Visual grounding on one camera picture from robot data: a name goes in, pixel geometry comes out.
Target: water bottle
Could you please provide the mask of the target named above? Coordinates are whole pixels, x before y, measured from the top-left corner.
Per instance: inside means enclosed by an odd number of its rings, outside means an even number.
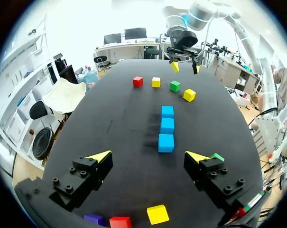
[[[96,70],[91,70],[91,67],[88,67],[88,72],[84,76],[86,81],[86,91],[90,90],[98,81],[98,75]]]
[[[78,72],[76,73],[76,79],[78,81],[78,83],[84,82],[85,83],[85,79],[84,79],[84,75],[83,74],[79,74]]]
[[[82,71],[82,74],[85,75],[87,71],[88,71],[87,66],[85,66],[85,69]]]

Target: computer monitor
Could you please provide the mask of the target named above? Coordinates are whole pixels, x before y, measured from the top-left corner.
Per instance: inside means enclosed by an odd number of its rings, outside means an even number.
[[[124,30],[125,39],[139,39],[147,37],[147,30],[145,28],[131,28]]]
[[[121,43],[121,33],[104,36],[104,44]]]

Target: red cube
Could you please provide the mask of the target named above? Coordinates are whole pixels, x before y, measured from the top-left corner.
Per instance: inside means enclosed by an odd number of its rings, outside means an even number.
[[[113,217],[110,218],[111,228],[131,228],[130,217]]]
[[[140,87],[143,85],[143,78],[142,77],[135,77],[133,78],[134,87]]]

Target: green cube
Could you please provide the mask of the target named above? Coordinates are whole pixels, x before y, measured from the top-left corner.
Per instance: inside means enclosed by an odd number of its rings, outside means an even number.
[[[215,154],[212,154],[212,155],[211,155],[211,158],[214,158],[214,157],[216,157],[216,158],[218,158],[219,160],[221,160],[221,161],[224,162],[224,158],[223,158],[222,156],[220,156],[218,153],[215,153]]]
[[[172,81],[170,84],[170,90],[173,92],[178,92],[180,90],[181,84],[177,81]]]

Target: purple cube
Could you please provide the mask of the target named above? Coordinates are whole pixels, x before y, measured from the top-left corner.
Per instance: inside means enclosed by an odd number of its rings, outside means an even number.
[[[86,221],[93,223],[93,224],[105,226],[105,219],[103,216],[89,214],[89,215],[84,215],[84,219]]]

